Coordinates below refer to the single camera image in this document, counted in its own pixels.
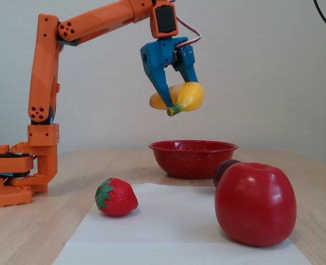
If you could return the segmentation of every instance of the toy apple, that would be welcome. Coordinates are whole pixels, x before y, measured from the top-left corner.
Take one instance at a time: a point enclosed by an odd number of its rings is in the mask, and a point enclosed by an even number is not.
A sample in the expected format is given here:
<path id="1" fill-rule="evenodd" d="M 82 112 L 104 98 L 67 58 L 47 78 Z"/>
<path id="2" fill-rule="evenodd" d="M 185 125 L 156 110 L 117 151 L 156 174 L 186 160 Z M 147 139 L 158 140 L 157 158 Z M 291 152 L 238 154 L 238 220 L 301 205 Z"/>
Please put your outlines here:
<path id="1" fill-rule="evenodd" d="M 297 216 L 296 198 L 289 179 L 279 168 L 235 163 L 217 185 L 215 213 L 231 239 L 269 247 L 292 233 Z"/>

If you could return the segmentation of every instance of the white paper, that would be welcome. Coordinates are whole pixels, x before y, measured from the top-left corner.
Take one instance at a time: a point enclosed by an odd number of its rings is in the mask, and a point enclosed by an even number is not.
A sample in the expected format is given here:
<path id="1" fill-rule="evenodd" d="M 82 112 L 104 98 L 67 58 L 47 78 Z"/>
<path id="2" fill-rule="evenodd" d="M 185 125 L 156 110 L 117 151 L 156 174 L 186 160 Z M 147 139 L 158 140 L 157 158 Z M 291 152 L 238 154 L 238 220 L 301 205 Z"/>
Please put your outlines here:
<path id="1" fill-rule="evenodd" d="M 253 248 L 228 239 L 215 216 L 214 187 L 133 188 L 137 210 L 109 218 L 94 205 L 54 264 L 310 264 L 290 240 Z"/>

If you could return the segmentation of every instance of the banana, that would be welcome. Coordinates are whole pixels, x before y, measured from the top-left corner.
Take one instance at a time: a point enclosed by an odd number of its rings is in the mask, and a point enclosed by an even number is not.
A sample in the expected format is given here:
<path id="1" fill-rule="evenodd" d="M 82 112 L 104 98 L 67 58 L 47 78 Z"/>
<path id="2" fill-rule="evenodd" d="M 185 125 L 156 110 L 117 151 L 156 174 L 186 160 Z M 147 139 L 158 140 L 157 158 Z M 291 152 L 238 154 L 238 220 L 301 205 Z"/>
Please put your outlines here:
<path id="1" fill-rule="evenodd" d="M 176 104 L 167 109 L 168 116 L 174 116 L 182 111 L 191 112 L 200 108 L 204 101 L 204 89 L 197 82 L 187 82 L 180 90 Z"/>
<path id="2" fill-rule="evenodd" d="M 169 94 L 170 98 L 172 99 L 173 105 L 177 103 L 178 96 L 182 87 L 182 84 L 177 84 L 176 86 L 172 86 L 169 88 Z M 159 110 L 167 110 L 167 106 L 164 104 L 163 100 L 161 99 L 158 93 L 155 93 L 151 96 L 150 106 Z"/>

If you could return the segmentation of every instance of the black cable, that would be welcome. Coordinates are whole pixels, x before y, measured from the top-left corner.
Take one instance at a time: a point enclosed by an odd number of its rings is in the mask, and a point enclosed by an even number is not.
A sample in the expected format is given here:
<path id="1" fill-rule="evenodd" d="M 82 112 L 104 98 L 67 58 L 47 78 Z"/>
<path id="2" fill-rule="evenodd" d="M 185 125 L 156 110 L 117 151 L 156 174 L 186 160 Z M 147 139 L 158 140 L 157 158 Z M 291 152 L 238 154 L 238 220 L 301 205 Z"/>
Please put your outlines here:
<path id="1" fill-rule="evenodd" d="M 322 19 L 324 20 L 324 22 L 326 24 L 326 18 L 324 17 L 323 12 L 320 10 L 317 0 L 314 0 L 314 4 L 316 5 L 316 8 L 317 8 L 320 16 L 322 17 Z"/>

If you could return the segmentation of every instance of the orange robotic arm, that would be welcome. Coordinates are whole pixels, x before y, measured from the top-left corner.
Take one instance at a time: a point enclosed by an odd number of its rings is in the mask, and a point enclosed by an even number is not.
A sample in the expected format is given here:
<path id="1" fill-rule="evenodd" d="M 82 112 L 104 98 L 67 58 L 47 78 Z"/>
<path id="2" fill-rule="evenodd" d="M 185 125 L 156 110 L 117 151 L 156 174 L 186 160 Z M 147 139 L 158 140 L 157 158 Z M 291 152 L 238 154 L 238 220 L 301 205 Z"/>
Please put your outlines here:
<path id="1" fill-rule="evenodd" d="M 48 183 L 57 174 L 59 125 L 52 121 L 60 91 L 57 77 L 62 46 L 77 46 L 148 17 L 154 38 L 178 34 L 175 6 L 168 0 L 121 0 L 64 22 L 54 15 L 39 15 L 30 81 L 28 142 L 10 149 L 0 146 L 0 206 L 30 203 L 34 193 L 48 190 Z M 29 176 L 36 157 L 38 172 Z M 4 185 L 7 176 L 11 181 Z"/>

